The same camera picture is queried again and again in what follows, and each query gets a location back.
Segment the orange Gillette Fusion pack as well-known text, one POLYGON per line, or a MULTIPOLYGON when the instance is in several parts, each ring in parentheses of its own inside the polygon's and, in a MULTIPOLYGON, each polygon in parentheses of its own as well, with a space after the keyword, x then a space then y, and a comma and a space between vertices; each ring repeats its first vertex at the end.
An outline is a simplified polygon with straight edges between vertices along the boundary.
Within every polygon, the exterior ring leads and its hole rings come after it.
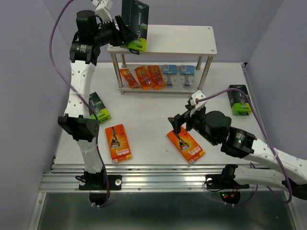
POLYGON ((126 161, 132 158, 132 152, 123 124, 106 128, 105 134, 113 163, 126 161))
POLYGON ((166 136, 175 146, 181 156, 190 164, 194 164, 205 154, 203 148, 183 126, 181 126, 179 134, 175 134, 174 131, 170 131, 166 136))

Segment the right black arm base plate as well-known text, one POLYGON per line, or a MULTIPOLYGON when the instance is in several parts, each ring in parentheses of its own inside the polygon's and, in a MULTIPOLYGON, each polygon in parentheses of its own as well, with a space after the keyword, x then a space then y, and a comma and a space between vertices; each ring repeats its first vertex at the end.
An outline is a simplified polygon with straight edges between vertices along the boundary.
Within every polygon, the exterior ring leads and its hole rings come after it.
POLYGON ((207 174, 204 188, 211 190, 248 189, 249 184, 239 184, 235 181, 235 170, 238 165, 227 164, 220 174, 207 174))

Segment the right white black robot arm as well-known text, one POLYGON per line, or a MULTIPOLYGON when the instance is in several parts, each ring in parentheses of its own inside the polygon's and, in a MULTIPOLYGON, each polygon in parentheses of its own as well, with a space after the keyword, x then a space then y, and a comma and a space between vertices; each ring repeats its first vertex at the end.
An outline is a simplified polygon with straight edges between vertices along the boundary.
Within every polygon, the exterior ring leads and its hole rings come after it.
POLYGON ((220 174, 210 174, 207 179, 208 189, 247 189, 250 185, 274 187, 291 192, 296 198, 307 198, 307 162, 271 149, 267 143, 255 135, 231 126, 231 118, 222 112, 194 114, 186 111, 168 118, 175 134, 179 134, 181 125, 186 130, 194 129, 213 146, 221 145, 220 151, 228 156, 253 161, 262 168, 244 168, 236 164, 227 164, 220 174))

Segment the blue clear razor blister pack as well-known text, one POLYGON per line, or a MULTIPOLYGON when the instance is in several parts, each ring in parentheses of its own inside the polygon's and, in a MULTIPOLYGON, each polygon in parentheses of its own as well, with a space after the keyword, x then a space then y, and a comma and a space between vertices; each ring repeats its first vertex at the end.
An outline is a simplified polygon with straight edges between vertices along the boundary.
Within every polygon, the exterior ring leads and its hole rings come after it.
POLYGON ((177 65, 163 65, 163 77, 167 87, 177 87, 177 65))

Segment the orange BIC razor bag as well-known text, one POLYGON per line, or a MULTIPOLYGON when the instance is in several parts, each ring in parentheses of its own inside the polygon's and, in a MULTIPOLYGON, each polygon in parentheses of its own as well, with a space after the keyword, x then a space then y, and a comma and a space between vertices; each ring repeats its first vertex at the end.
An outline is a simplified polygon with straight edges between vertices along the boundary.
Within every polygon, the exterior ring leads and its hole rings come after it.
POLYGON ((154 83, 151 81, 147 68, 145 66, 140 66, 135 69, 138 81, 142 89, 147 90, 154 86, 154 83))
POLYGON ((160 67, 158 65, 149 65, 147 66, 149 77, 154 83, 153 88, 155 90, 161 89, 166 86, 166 82, 161 73, 160 67))
POLYGON ((124 77, 124 79, 127 81, 130 88, 140 88, 141 87, 129 69, 120 69, 119 72, 124 77))

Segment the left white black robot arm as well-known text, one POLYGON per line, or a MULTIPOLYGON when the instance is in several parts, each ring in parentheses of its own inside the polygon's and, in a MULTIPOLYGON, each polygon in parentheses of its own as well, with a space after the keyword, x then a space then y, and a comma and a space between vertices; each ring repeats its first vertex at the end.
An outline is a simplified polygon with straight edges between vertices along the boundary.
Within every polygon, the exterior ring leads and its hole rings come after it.
POLYGON ((105 190, 109 185, 98 147, 99 121, 92 119, 89 106, 90 87, 100 48, 127 45, 137 38, 116 16, 109 22, 97 22, 100 16, 91 10, 77 12, 77 32, 70 47, 70 94, 64 115, 58 124, 76 141, 84 160, 84 173, 77 176, 82 190, 105 190))

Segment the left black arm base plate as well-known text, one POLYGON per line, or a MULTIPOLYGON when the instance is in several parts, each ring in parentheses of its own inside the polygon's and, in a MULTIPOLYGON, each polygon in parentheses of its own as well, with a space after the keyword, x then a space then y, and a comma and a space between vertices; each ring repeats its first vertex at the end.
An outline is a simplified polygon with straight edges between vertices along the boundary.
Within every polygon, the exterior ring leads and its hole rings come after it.
MULTIPOLYGON (((122 176, 108 175, 108 186, 111 191, 121 190, 122 176)), ((103 174, 77 175, 75 179, 79 181, 79 190, 81 191, 106 191, 106 178, 103 174)))

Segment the black green razor box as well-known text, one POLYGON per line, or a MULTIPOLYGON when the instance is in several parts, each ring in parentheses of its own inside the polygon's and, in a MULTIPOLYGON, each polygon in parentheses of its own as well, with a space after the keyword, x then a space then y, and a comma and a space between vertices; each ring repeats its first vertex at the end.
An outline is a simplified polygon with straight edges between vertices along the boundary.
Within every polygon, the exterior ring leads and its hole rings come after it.
POLYGON ((136 37, 129 44, 121 45, 121 48, 139 55, 146 50, 149 5, 139 0, 123 0, 121 7, 121 18, 125 26, 132 31, 136 37))
POLYGON ((111 119, 110 112, 105 107, 104 103, 96 92, 89 95, 89 113, 92 119, 98 118, 99 124, 102 124, 111 119))

